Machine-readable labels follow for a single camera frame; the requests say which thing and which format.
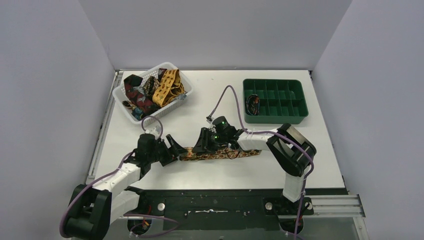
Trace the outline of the aluminium rail frame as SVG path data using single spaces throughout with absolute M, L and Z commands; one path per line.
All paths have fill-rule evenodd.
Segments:
M 308 191 L 305 198 L 311 199 L 313 215 L 301 216 L 301 214 L 298 213 L 300 214 L 300 218 L 302 220 L 312 218 L 360 218 L 365 215 L 360 197 L 358 195 L 323 195 L 321 193 Z M 176 220 L 164 216 L 133 214 L 127 212 L 121 217 L 128 217 L 128 230 L 135 236 L 143 238 L 147 237 L 148 229 L 146 227 L 142 227 L 142 223 L 150 222 L 151 220 L 162 220 L 164 222 L 163 230 L 165 231 L 179 230 L 179 223 L 177 223 Z M 294 233 L 302 231 L 304 225 L 305 224 L 301 222 L 299 226 L 294 225 L 294 230 L 290 231 L 289 227 L 281 222 L 279 229 L 284 229 L 290 233 Z

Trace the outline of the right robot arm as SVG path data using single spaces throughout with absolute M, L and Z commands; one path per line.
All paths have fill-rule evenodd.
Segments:
M 284 198 L 298 201 L 304 191 L 305 178 L 314 168 L 316 147 L 294 126 L 284 123 L 279 128 L 253 131 L 237 129 L 224 116 L 209 118 L 210 127 L 200 130 L 191 152 L 196 155 L 217 155 L 269 151 L 285 172 Z

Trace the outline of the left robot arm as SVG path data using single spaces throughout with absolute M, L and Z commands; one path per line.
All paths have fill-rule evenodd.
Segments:
M 123 157 L 118 167 L 89 184 L 78 185 L 59 223 L 64 238 L 102 240 L 116 219 L 132 211 L 141 215 L 148 201 L 131 184 L 141 180 L 159 162 L 163 167 L 188 154 L 171 135 L 143 133 L 136 148 Z

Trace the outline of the rolled dark patterned tie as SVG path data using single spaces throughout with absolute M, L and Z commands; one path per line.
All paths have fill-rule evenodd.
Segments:
M 245 112 L 249 116 L 258 116 L 260 110 L 260 98 L 257 94 L 251 94 L 245 102 Z

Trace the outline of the beige paisley patterned tie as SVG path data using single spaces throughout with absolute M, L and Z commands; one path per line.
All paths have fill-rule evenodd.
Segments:
M 187 154 L 184 156 L 181 156 L 179 158 L 180 161 L 183 162 L 196 162 L 196 161 L 206 161 L 206 160 L 218 160 L 218 159 L 236 159 L 236 158 L 246 158 L 246 157 L 253 157 L 258 156 L 261 154 L 261 150 L 247 150 L 247 151 L 238 151 L 238 150 L 232 150 L 228 147 L 219 149 L 216 152 L 213 153 L 196 153 L 193 151 L 192 147 L 187 147 Z

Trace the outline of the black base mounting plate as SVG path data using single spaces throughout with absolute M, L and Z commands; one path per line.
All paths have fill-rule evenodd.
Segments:
M 283 197 L 281 189 L 136 190 L 138 205 L 131 214 L 175 220 L 178 230 L 277 231 L 280 223 L 294 231 L 297 214 L 311 216 L 312 200 L 300 204 Z

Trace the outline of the dark brown patterned tie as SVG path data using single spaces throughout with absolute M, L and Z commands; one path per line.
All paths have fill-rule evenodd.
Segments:
M 153 97 L 156 89 L 160 86 L 162 77 L 166 71 L 166 68 L 159 68 L 157 75 L 152 75 L 147 79 L 146 83 L 143 85 L 143 91 L 147 97 Z

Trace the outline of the yellow patterned tie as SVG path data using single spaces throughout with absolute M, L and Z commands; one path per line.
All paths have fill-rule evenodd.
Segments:
M 185 93 L 179 69 L 166 69 L 160 74 L 160 83 L 153 93 L 152 101 L 163 108 L 176 97 Z

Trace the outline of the green divided plastic tray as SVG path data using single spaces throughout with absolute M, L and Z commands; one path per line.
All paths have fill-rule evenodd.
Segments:
M 244 121 L 248 124 L 300 124 L 308 115 L 302 83 L 297 79 L 247 78 L 242 82 Z M 246 113 L 247 97 L 260 98 L 259 114 Z

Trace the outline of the dark red patterned tie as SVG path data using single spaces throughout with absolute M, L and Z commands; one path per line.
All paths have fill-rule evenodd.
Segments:
M 141 83 L 143 78 L 131 74 L 123 80 L 125 95 L 128 100 L 138 107 L 144 114 L 151 115 L 156 112 L 159 107 L 143 92 Z

